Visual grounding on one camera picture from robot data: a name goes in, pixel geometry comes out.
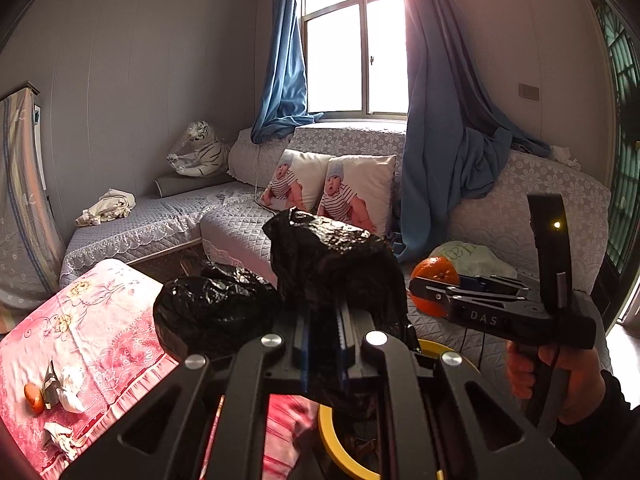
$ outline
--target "covered cabinet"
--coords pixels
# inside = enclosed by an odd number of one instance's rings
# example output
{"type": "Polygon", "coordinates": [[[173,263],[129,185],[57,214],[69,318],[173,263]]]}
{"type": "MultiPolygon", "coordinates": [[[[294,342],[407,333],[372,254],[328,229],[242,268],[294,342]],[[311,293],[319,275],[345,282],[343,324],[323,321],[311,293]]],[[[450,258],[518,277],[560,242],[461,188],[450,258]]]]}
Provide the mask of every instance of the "covered cabinet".
{"type": "Polygon", "coordinates": [[[0,334],[58,291],[65,254],[44,194],[33,99],[22,88],[0,102],[0,334]]]}

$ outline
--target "tiger head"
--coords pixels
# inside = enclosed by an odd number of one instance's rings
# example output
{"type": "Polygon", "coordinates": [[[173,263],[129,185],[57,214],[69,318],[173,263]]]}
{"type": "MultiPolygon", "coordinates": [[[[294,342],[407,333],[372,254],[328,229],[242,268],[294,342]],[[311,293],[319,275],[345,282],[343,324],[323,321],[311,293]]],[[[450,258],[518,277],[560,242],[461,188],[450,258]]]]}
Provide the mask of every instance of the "tiger head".
{"type": "Polygon", "coordinates": [[[194,121],[187,126],[187,139],[204,140],[209,136],[209,125],[205,121],[194,121]]]}

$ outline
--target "pillow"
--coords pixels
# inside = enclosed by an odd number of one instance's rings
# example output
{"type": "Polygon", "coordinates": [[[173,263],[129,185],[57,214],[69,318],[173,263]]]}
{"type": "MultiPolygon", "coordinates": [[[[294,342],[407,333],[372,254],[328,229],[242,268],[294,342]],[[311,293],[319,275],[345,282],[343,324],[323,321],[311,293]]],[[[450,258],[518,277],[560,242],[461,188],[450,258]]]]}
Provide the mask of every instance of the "pillow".
{"type": "Polygon", "coordinates": [[[258,187],[267,187],[290,140],[291,136],[287,136],[254,144],[251,142],[251,128],[242,130],[229,152],[227,173],[245,184],[255,186],[257,182],[258,187]]]}
{"type": "Polygon", "coordinates": [[[276,211],[297,207],[311,212],[322,195],[331,155],[284,150],[260,203],[276,211]]]}
{"type": "Polygon", "coordinates": [[[211,176],[184,176],[171,172],[156,178],[156,187],[160,198],[164,198],[205,187],[228,184],[233,180],[234,178],[224,171],[211,176]]]}
{"type": "Polygon", "coordinates": [[[345,155],[329,161],[318,214],[384,236],[396,156],[345,155]]]}

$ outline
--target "black sleeve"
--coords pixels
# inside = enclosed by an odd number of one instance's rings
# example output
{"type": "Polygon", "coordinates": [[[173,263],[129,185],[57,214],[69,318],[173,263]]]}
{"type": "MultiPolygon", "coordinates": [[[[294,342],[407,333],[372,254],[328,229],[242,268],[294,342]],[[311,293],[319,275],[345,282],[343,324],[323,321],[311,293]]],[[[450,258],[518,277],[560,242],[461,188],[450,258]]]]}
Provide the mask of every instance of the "black sleeve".
{"type": "Polygon", "coordinates": [[[551,438],[556,448],[578,468],[585,480],[601,475],[640,420],[640,406],[630,410],[618,380],[606,370],[601,374],[607,390],[598,409],[571,426],[558,422],[551,438]]]}

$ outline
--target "person's right hand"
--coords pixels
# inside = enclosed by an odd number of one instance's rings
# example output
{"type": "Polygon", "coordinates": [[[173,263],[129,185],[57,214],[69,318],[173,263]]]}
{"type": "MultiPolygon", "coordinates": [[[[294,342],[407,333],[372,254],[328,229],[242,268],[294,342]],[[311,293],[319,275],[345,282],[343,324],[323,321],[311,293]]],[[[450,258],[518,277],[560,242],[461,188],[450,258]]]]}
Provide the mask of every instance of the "person's right hand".
{"type": "MultiPolygon", "coordinates": [[[[541,346],[538,358],[551,365],[557,346],[541,346]]],[[[536,382],[534,363],[518,352],[518,345],[507,341],[507,377],[514,396],[530,399],[532,386],[536,382]]],[[[604,379],[600,375],[600,360],[595,349],[580,350],[562,347],[556,367],[569,370],[569,385],[558,419],[563,424],[575,424],[593,413],[602,403],[606,392],[604,379]]]]}

